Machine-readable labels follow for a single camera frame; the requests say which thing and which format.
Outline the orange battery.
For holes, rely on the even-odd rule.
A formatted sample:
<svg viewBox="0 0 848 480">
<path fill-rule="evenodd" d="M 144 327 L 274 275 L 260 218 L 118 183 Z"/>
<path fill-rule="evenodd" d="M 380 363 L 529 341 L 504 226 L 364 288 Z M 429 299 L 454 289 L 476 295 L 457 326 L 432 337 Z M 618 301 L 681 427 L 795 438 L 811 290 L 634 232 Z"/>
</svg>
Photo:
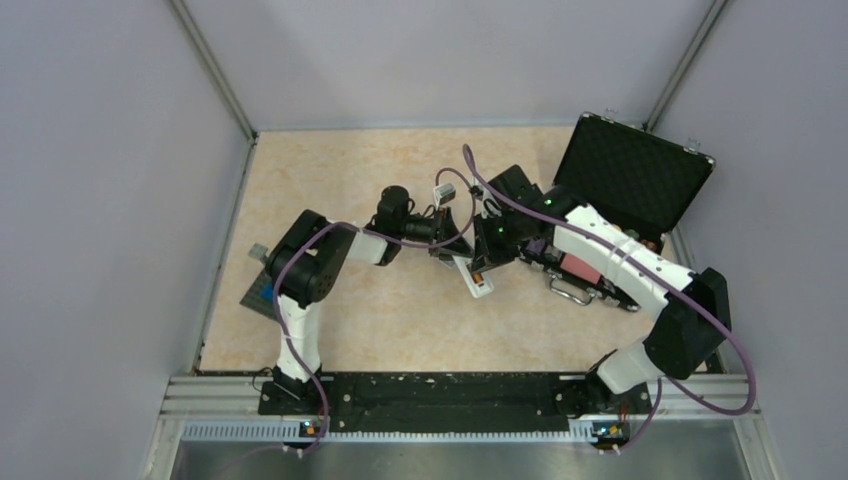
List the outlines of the orange battery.
<svg viewBox="0 0 848 480">
<path fill-rule="evenodd" d="M 471 278 L 473 280 L 473 283 L 475 285 L 477 285 L 478 287 L 481 287 L 482 285 L 484 285 L 486 283 L 486 280 L 485 280 L 484 275 L 483 275 L 483 271 L 480 268 L 475 267 L 473 265 L 470 265 L 469 266 L 469 272 L 470 272 Z"/>
</svg>

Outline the white remote control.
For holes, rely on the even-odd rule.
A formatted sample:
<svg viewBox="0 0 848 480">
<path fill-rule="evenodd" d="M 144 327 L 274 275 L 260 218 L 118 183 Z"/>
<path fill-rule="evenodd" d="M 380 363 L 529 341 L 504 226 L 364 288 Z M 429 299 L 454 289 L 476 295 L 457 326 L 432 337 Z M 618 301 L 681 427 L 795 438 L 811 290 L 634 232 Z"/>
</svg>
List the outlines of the white remote control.
<svg viewBox="0 0 848 480">
<path fill-rule="evenodd" d="M 454 256 L 453 262 L 473 298 L 479 299 L 494 292 L 494 284 L 487 273 L 472 271 L 471 258 Z"/>
</svg>

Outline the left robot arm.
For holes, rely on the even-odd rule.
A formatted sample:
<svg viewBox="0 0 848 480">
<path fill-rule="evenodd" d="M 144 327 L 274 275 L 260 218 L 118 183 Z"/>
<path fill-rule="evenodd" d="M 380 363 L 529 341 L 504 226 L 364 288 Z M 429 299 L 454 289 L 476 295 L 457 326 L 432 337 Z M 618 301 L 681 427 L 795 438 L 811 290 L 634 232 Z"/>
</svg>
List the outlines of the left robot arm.
<svg viewBox="0 0 848 480">
<path fill-rule="evenodd" d="M 272 306 L 282 330 L 272 378 L 282 390 L 283 401 L 295 412 L 308 413 L 319 404 L 321 388 L 312 379 L 322 366 L 320 304 L 346 262 L 384 267 L 403 249 L 424 250 L 441 261 L 472 257 L 472 247 L 447 205 L 456 196 L 455 188 L 450 183 L 438 185 L 433 194 L 433 204 L 417 213 L 406 188 L 389 186 L 364 228 L 305 210 L 264 258 Z"/>
</svg>

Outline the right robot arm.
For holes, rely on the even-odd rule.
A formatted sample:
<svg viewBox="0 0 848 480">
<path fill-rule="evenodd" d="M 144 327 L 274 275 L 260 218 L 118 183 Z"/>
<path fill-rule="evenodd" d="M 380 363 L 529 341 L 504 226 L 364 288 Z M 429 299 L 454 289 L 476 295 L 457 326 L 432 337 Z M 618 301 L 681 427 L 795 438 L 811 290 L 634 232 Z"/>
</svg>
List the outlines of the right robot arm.
<svg viewBox="0 0 848 480">
<path fill-rule="evenodd" d="M 727 283 L 716 270 L 697 273 L 667 261 L 567 190 L 480 185 L 501 208 L 496 239 L 512 243 L 549 233 L 553 247 L 599 271 L 653 316 L 644 338 L 614 350 L 587 373 L 586 397 L 594 409 L 614 411 L 642 383 L 689 378 L 731 338 Z"/>
</svg>

